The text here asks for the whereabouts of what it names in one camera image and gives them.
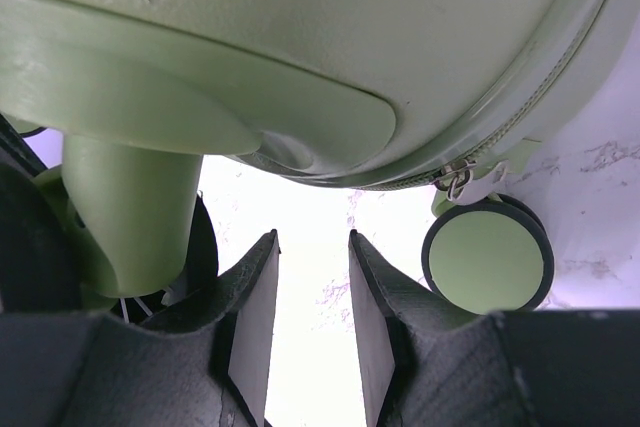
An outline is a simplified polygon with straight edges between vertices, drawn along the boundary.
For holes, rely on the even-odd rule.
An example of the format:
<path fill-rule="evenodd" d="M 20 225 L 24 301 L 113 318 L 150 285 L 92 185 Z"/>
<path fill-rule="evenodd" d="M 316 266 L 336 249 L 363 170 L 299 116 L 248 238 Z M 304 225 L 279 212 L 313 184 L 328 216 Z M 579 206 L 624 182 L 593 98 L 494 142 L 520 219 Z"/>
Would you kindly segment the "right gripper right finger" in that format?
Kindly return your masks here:
<path fill-rule="evenodd" d="M 370 426 L 635 426 L 635 310 L 466 312 L 358 232 L 349 275 Z"/>

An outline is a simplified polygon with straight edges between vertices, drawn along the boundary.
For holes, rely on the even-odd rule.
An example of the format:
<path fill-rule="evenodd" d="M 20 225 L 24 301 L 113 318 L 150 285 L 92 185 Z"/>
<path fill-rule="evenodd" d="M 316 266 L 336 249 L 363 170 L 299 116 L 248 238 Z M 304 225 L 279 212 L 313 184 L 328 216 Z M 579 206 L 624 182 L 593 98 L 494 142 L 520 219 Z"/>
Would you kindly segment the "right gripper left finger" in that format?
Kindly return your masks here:
<path fill-rule="evenodd" d="M 5 426 L 262 426 L 279 242 L 134 325 L 109 313 L 1 318 Z"/>

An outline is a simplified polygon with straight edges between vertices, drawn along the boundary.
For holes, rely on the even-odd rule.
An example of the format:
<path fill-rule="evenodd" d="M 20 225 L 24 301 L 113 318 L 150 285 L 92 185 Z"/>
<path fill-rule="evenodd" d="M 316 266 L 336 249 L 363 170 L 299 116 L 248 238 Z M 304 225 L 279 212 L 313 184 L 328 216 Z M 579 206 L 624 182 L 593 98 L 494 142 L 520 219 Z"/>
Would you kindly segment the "green suitcase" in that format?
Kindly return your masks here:
<path fill-rule="evenodd" d="M 309 186 L 463 194 L 572 118 L 639 0 L 1 0 L 1 111 Z"/>

